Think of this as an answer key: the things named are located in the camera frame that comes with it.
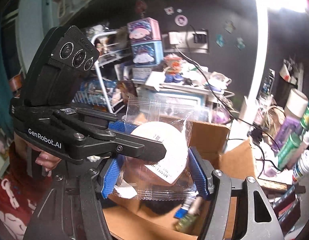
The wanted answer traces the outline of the person's left hand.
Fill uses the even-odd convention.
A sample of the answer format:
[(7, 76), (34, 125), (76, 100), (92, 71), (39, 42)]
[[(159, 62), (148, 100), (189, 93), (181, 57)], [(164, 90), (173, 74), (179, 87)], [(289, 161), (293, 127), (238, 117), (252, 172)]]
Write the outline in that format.
[(46, 172), (52, 171), (54, 168), (57, 167), (59, 162), (61, 161), (60, 158), (41, 150), (40, 148), (32, 145), (31, 143), (25, 141), (22, 139), (19, 135), (14, 133), (14, 143), (15, 143), (15, 149), (16, 153), (18, 153), (24, 160), (27, 159), (27, 150), (32, 149), (37, 152), (39, 152), (39, 156), (36, 158), (35, 162), (38, 165), (41, 165), (44, 167)]

